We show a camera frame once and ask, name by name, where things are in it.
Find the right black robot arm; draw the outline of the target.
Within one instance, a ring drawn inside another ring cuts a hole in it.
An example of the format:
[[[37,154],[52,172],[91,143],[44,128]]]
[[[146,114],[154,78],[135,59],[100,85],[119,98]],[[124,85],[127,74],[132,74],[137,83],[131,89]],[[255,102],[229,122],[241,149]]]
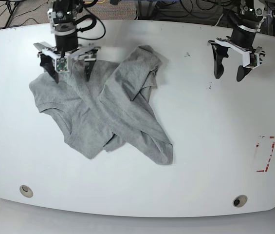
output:
[[[85,3],[83,0],[56,0],[47,12],[51,26],[51,33],[55,36],[55,46],[41,42],[35,43],[38,50],[40,66],[59,83],[59,74],[70,72],[73,63],[78,60],[85,61],[86,78],[89,78],[96,62],[99,46],[93,43],[79,44],[83,33],[93,29],[101,20],[88,9],[96,5],[93,0]]]

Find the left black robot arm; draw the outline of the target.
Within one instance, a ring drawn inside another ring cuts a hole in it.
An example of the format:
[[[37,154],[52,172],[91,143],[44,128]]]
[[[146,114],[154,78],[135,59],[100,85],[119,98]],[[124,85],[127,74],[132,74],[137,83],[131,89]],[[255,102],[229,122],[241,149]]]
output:
[[[265,4],[258,0],[241,0],[237,12],[229,9],[224,15],[233,28],[231,36],[208,41],[213,51],[214,76],[219,79],[223,75],[222,60],[229,57],[228,50],[232,49],[242,55],[242,65],[237,71],[237,81],[240,82],[262,64],[262,58],[266,55],[262,47],[254,48],[253,42],[267,17],[267,12]]]

